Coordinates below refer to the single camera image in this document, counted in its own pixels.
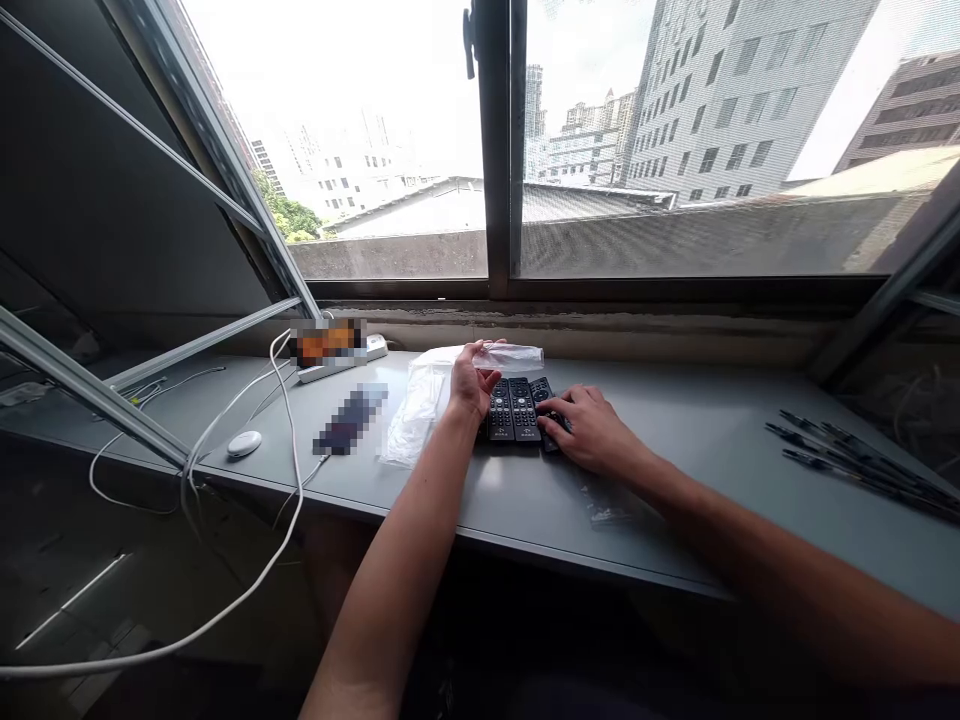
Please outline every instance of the sky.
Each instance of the sky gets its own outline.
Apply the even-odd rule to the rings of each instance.
[[[249,139],[384,115],[428,174],[482,176],[466,0],[182,0]],[[529,0],[527,62],[546,130],[577,102],[635,89],[655,0]],[[901,57],[960,47],[960,0],[881,0],[791,179],[832,172]]]

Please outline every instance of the remote control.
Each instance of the remote control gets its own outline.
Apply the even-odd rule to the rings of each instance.
[[[533,393],[533,402],[536,405],[537,403],[542,403],[544,400],[549,400],[552,397],[556,397],[553,394],[553,390],[550,388],[550,383],[547,382],[545,377],[534,380],[530,383],[530,390]],[[558,413],[552,411],[538,412],[537,415],[546,415],[548,418],[553,420],[555,423],[561,425],[567,432],[570,432],[570,423],[567,422],[567,419]],[[553,441],[553,438],[543,433],[543,451],[544,452],[556,452],[560,448]]]
[[[487,439],[496,442],[511,442],[513,413],[510,412],[510,394],[507,381],[501,380],[490,393],[490,412],[487,414]]]
[[[534,410],[533,393],[526,378],[510,378],[510,407],[513,413],[513,431],[518,443],[540,442],[537,413]]]

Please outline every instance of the white power strip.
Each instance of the white power strip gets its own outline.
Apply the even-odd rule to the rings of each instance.
[[[361,350],[361,354],[351,357],[333,357],[325,358],[323,365],[316,365],[312,368],[304,368],[297,371],[297,378],[300,382],[308,383],[320,378],[335,375],[338,372],[349,370],[357,365],[366,365],[371,360],[376,360],[387,354],[387,341],[383,335],[367,335],[366,351]]]

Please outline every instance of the gray desk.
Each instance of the gray desk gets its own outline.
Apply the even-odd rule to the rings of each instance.
[[[403,399],[406,366],[413,357],[414,353],[392,353],[309,385],[288,383],[304,473],[316,462],[310,437],[357,383],[383,382],[390,388],[383,412],[357,451],[331,458],[306,492],[309,498],[375,515],[389,510],[409,471],[378,463],[376,452]],[[175,381],[218,362],[225,362],[228,370],[195,380],[182,388],[189,392],[174,391],[148,408],[188,444],[262,363],[248,358],[192,358],[166,373]],[[808,382],[755,371],[562,360],[548,360],[543,374],[557,390],[576,382],[601,387],[627,425],[693,477],[908,596],[960,619],[960,574],[955,569],[960,529],[788,462],[780,455],[783,443],[764,431],[764,422],[776,420],[778,409],[787,408],[835,422],[918,472],[927,472]],[[202,469],[224,479],[289,492],[294,486],[293,462],[279,393],[248,426],[263,433],[260,449],[241,460],[227,458],[224,451],[226,441],[272,387],[269,381],[262,385],[225,418]],[[71,401],[48,400],[15,409],[15,421],[11,411],[0,412],[0,429],[88,450],[111,437],[112,428],[90,423],[89,413]],[[173,472],[128,440],[117,443],[112,455]],[[580,490],[582,480],[580,471],[562,458],[544,459],[530,449],[478,448],[458,532],[520,553],[707,595],[726,594],[639,501],[632,501],[633,524],[593,529]]]

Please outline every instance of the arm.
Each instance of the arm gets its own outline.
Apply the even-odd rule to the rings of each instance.
[[[847,681],[960,684],[960,626],[682,473],[650,451],[596,388],[540,404],[572,460],[623,483],[733,585],[792,628]]]
[[[478,371],[482,340],[457,359],[450,404],[350,586],[301,718],[394,718],[447,564],[477,428],[496,371]]]

